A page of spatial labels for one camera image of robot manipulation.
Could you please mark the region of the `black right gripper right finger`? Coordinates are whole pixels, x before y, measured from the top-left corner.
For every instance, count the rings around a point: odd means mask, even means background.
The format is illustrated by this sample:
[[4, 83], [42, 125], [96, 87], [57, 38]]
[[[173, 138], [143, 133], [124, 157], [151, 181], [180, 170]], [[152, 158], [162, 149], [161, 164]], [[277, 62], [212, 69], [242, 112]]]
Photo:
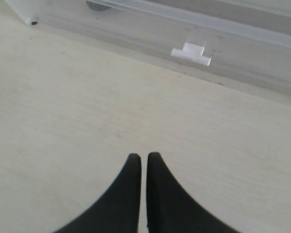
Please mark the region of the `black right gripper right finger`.
[[151, 152], [147, 159], [146, 211], [150, 233], [237, 232], [185, 191], [158, 152]]

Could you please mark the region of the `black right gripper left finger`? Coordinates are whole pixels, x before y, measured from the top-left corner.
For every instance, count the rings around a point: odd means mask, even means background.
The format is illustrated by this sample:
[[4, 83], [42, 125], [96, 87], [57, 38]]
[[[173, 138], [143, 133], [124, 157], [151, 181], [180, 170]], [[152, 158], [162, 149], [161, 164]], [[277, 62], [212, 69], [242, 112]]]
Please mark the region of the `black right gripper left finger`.
[[129, 154], [110, 187], [80, 216], [58, 233], [138, 232], [142, 164], [138, 154]]

